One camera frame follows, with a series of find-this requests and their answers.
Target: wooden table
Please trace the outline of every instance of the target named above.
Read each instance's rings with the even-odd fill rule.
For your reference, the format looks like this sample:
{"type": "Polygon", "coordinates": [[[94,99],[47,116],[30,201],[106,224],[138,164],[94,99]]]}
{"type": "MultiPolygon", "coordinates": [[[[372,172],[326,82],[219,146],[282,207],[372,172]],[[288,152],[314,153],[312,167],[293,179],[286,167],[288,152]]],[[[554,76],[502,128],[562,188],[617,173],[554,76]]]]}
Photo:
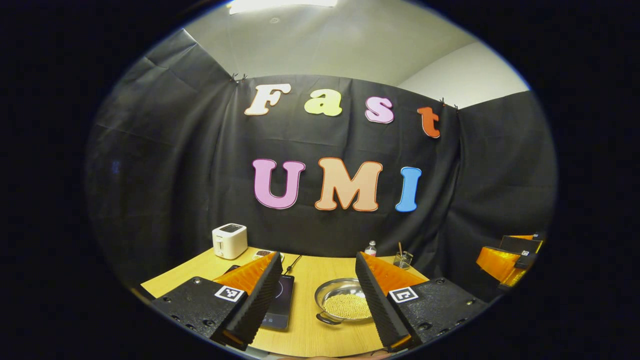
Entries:
{"type": "MultiPolygon", "coordinates": [[[[213,280],[227,271],[231,265],[250,262],[258,250],[250,247],[238,258],[227,260],[215,256],[213,249],[209,249],[141,285],[158,298],[194,276],[213,280]]],[[[286,269],[297,257],[284,253],[282,268],[286,269]]],[[[394,257],[380,258],[391,263],[394,257]]],[[[407,271],[424,278],[425,281],[428,280],[414,268],[407,271]]],[[[251,347],[300,357],[352,356],[382,348],[372,320],[327,325],[316,319],[316,314],[321,311],[314,300],[316,289],[329,280],[357,277],[355,258],[302,256],[289,275],[295,277],[289,327],[285,331],[260,328],[251,347]]]]}

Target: small bottle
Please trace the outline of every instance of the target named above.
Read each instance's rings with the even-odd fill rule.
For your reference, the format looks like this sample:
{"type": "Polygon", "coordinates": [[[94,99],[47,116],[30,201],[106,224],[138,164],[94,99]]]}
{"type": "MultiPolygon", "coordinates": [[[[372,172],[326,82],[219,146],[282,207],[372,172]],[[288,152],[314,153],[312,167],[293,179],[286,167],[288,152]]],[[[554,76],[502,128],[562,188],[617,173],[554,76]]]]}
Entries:
{"type": "Polygon", "coordinates": [[[376,255],[376,242],[371,240],[369,241],[369,246],[364,249],[364,253],[371,255],[371,256],[375,256],[376,255]]]}

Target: white toaster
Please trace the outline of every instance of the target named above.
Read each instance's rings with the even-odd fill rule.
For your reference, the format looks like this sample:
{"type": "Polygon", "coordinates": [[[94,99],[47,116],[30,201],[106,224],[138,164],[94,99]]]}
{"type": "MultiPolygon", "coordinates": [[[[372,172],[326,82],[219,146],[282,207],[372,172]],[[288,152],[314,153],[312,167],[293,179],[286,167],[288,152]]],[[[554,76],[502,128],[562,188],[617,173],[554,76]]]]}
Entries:
{"type": "Polygon", "coordinates": [[[224,259],[235,259],[247,249],[246,226],[223,225],[211,231],[213,251],[224,259]]]}

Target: induction cooktop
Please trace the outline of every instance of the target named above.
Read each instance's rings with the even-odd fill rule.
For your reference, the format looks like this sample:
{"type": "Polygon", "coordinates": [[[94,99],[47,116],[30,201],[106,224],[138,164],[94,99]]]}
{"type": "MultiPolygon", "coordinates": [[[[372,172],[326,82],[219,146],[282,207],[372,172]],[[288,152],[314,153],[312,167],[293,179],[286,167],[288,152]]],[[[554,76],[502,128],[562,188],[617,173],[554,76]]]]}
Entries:
{"type": "MultiPolygon", "coordinates": [[[[227,272],[239,267],[231,266],[227,272]]],[[[289,315],[291,312],[291,297],[293,296],[294,277],[291,275],[281,275],[276,289],[276,296],[271,302],[267,313],[262,319],[261,327],[284,330],[289,326],[289,315]]]]}

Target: cable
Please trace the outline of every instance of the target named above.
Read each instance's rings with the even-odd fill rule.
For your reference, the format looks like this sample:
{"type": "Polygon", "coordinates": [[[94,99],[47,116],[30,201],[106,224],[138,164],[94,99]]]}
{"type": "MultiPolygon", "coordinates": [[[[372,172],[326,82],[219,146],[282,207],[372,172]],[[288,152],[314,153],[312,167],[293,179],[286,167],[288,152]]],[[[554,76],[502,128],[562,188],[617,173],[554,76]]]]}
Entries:
{"type": "Polygon", "coordinates": [[[298,257],[293,261],[293,263],[291,263],[291,265],[287,266],[287,271],[284,272],[284,275],[287,275],[287,273],[291,271],[293,266],[298,262],[299,258],[301,258],[301,257],[302,257],[302,255],[298,255],[298,257]]]}

